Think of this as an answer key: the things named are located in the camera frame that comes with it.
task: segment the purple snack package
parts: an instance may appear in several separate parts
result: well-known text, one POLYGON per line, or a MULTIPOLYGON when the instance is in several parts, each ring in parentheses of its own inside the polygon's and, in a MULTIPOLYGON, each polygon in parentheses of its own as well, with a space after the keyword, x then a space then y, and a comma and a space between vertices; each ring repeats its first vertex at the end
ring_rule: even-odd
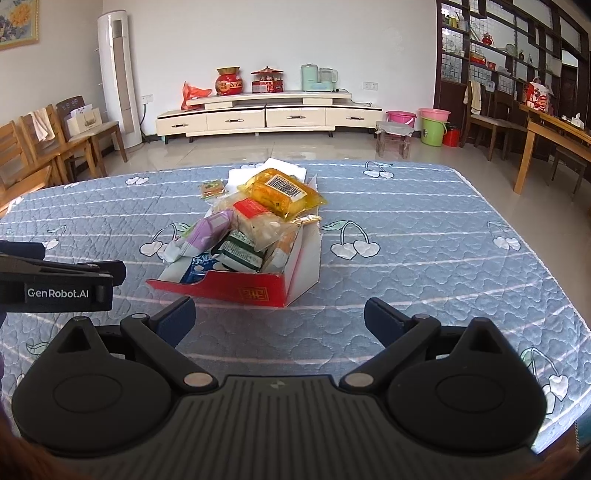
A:
POLYGON ((180 257, 197 257, 216 245, 230 230, 232 210, 223 210, 199 220, 176 242, 171 242, 164 251, 164 259, 175 262, 180 257))

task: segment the wooden stool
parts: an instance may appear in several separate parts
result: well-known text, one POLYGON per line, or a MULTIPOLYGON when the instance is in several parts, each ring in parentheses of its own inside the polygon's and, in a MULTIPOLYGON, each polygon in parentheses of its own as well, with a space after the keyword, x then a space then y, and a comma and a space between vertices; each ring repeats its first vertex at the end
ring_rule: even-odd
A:
POLYGON ((377 140, 375 144, 375 151, 378 157, 384 156, 384 149, 386 148, 386 134, 394 135, 400 141, 400 155, 403 160, 407 160, 410 156, 410 139, 413 135, 414 129, 405 124, 398 122, 376 122, 375 133, 377 140))

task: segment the red container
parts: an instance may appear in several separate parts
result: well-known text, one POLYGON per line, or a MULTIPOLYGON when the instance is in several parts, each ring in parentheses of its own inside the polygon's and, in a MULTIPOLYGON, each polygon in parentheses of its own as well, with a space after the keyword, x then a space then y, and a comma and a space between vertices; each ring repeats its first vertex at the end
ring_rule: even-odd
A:
POLYGON ((242 79, 238 76, 240 67, 225 67, 217 69, 220 76, 216 80, 218 95, 236 95, 242 93, 242 79))
POLYGON ((445 135, 443 135, 443 145, 447 145, 448 147, 457 147, 460 143, 460 129, 454 128, 452 130, 448 130, 445 135))

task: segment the blue snack package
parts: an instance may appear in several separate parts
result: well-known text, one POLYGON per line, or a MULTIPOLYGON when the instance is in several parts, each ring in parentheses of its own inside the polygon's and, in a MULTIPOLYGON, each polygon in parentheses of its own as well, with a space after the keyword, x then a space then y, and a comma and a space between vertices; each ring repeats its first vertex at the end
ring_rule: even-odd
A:
POLYGON ((198 283, 205 278, 211 270, 232 271, 216 258, 212 258, 210 252, 193 257, 189 268, 184 273, 179 283, 198 283))

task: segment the red bag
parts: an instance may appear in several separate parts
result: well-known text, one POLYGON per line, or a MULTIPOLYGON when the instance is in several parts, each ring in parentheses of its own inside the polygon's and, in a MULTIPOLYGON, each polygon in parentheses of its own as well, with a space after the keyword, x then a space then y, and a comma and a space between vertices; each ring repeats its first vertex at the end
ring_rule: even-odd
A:
POLYGON ((193 100, 195 98, 207 97, 211 94, 212 90, 207 89, 203 90, 201 88, 194 87, 189 85, 187 82, 183 85, 183 104, 181 105, 181 110, 192 110, 194 108, 199 108, 198 105, 196 106, 188 106, 187 100, 193 100))
POLYGON ((541 83, 536 83, 536 80, 539 82, 540 78, 536 77, 534 81, 530 82, 527 86, 525 104, 539 112, 548 113, 548 107, 550 106, 548 101, 548 87, 542 85, 541 83))

